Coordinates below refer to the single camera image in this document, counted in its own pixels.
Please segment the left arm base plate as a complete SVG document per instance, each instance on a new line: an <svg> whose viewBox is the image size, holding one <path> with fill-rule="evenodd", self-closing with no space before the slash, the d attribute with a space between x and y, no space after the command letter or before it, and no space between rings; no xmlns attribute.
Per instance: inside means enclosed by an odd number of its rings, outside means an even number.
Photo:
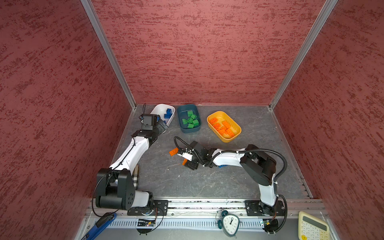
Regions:
<svg viewBox="0 0 384 240"><path fill-rule="evenodd" d="M147 207L137 207L128 210L128 216L166 216L169 200L153 200Z"/></svg>

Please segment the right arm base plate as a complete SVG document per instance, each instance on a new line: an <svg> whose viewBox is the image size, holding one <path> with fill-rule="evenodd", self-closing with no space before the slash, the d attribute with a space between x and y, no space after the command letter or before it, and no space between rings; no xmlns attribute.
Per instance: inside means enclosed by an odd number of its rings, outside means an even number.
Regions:
<svg viewBox="0 0 384 240"><path fill-rule="evenodd" d="M246 200L245 209L247 216L282 217L286 213L286 207L283 201L276 201L271 207L262 203L260 200Z"/></svg>

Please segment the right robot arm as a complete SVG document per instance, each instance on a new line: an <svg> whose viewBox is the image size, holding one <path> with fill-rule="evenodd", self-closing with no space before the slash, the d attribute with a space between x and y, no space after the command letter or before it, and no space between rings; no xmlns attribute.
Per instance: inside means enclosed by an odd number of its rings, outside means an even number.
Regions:
<svg viewBox="0 0 384 240"><path fill-rule="evenodd" d="M243 168L259 186L259 212L264 216L274 216L277 213L277 180L288 167L288 162L282 154L260 149L255 145L248 145L240 150L208 150L196 141L186 144L181 138L174 137L174 142L176 148L170 151L170 155L183 157L183 166L191 170L196 170L200 165L206 168Z"/></svg>

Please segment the orange lego cluster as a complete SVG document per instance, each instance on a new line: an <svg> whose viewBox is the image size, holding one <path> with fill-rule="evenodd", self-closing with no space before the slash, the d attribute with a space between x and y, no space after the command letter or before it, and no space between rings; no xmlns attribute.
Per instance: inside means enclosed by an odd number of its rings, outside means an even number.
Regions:
<svg viewBox="0 0 384 240"><path fill-rule="evenodd" d="M215 130L220 129L220 127L221 127L221 124L220 124L220 123L216 123L216 124L213 125L213 128L214 128Z"/></svg>

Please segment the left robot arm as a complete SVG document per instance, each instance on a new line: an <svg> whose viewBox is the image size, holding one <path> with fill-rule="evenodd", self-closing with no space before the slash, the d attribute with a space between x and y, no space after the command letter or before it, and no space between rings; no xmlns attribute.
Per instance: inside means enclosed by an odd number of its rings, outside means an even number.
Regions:
<svg viewBox="0 0 384 240"><path fill-rule="evenodd" d="M96 207L114 210L139 208L144 212L154 208L153 194L138 191L134 186L133 171L143 154L168 129L159 115L142 114L141 129L134 132L132 140L122 155L109 167L97 173L94 190Z"/></svg>

